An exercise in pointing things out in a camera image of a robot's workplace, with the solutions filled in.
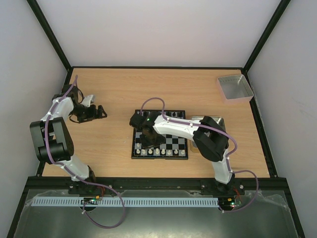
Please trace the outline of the yellow metal tin box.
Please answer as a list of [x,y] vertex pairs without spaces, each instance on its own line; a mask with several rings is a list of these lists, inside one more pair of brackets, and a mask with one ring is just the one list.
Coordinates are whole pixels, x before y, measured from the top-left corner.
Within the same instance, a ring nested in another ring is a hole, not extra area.
[[[204,118],[204,116],[193,116],[193,117],[191,117],[191,120],[202,120],[203,118]],[[223,119],[222,117],[211,116],[211,118],[212,118],[224,131],[226,131],[224,119]],[[198,148],[197,148],[197,145],[195,144],[194,141],[190,141],[190,142],[189,142],[189,145],[190,145],[190,150],[191,150],[193,153],[199,153],[199,150],[198,150]]]

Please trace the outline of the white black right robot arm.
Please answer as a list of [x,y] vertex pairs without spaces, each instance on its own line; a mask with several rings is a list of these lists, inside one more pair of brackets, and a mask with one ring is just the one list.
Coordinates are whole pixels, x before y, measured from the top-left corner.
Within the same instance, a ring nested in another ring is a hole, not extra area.
[[205,116],[202,120],[187,120],[168,117],[159,112],[151,112],[147,117],[135,113],[130,125],[142,132],[140,139],[144,148],[165,143],[164,134],[195,142],[200,154],[211,161],[217,191],[227,194],[233,189],[234,174],[228,159],[232,154],[228,151],[228,140],[232,137],[213,118]]

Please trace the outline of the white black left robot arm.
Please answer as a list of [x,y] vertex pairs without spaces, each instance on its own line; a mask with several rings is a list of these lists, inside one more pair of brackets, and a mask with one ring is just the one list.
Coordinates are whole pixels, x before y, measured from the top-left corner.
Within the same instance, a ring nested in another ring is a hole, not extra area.
[[73,181],[95,182],[93,170],[76,155],[66,121],[76,116],[76,123],[103,119],[107,114],[101,105],[94,105],[95,95],[84,96],[77,86],[65,85],[52,98],[46,115],[30,124],[30,132],[39,161],[63,169]]

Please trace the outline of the black white chess board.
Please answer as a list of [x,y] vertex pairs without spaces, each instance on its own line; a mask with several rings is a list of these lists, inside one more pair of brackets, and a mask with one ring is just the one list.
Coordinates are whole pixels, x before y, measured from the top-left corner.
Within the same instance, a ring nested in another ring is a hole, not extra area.
[[[161,110],[135,110],[135,113],[141,114],[146,117],[146,120],[142,124],[142,129],[149,127],[152,128],[151,125],[154,122],[154,116],[161,115]],[[131,149],[131,158],[132,159],[170,159],[170,160],[187,160],[188,159],[188,143],[187,139],[172,135],[172,134],[162,134],[165,137],[165,143],[161,144],[157,147],[152,148],[143,148],[140,140],[140,135],[142,134],[142,130],[136,130],[133,128],[133,140],[132,140],[132,149]],[[137,148],[137,143],[141,144],[141,148]],[[155,149],[160,149],[160,154],[155,154]],[[136,154],[136,150],[140,149],[140,154]],[[146,150],[146,154],[142,154],[142,149]],[[148,150],[152,149],[153,153],[148,154]],[[161,150],[165,149],[165,154],[161,154]],[[173,151],[177,149],[178,155],[174,155]],[[167,150],[171,150],[171,155],[167,155]],[[181,155],[181,150],[185,150],[185,154]]]

